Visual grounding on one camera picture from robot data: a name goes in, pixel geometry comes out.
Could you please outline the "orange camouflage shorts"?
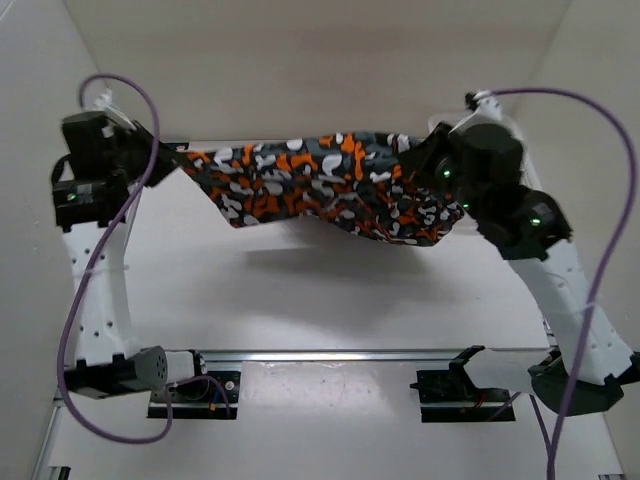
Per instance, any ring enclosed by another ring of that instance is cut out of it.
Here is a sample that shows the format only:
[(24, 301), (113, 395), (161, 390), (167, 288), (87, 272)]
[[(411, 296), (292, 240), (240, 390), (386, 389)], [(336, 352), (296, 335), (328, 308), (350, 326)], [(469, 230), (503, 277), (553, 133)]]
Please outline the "orange camouflage shorts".
[(181, 168), (234, 228), (313, 217), (374, 241), (432, 247), (464, 210), (405, 173), (398, 157), (419, 142), (338, 132), (189, 152)]

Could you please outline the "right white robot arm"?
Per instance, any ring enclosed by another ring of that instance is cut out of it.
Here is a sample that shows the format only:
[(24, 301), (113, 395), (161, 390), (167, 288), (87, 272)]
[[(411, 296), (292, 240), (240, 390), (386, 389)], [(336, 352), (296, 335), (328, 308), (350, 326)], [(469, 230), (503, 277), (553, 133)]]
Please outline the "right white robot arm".
[(440, 123), (398, 156), (413, 185), (447, 193), (524, 282), (555, 336), (543, 351), (470, 347), (449, 366), (449, 387), (470, 400), (484, 389), (536, 395), (560, 412), (576, 358), (582, 360), (567, 415), (609, 410), (639, 379), (639, 355), (588, 297), (572, 230), (557, 202), (524, 185), (524, 147), (507, 128), (480, 123), (463, 130)]

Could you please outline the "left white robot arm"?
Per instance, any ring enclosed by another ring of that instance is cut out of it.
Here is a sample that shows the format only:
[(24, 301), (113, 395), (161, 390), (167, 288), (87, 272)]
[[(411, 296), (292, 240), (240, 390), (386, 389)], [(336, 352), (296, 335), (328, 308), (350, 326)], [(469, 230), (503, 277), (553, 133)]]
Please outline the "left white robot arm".
[(54, 167), (52, 199), (79, 297), (62, 353), (66, 388), (103, 399), (175, 385), (202, 398), (210, 386), (202, 356), (146, 346), (131, 322), (124, 257), (134, 215), (118, 212), (134, 203), (152, 135), (102, 111), (66, 117), (61, 131), (69, 152)]

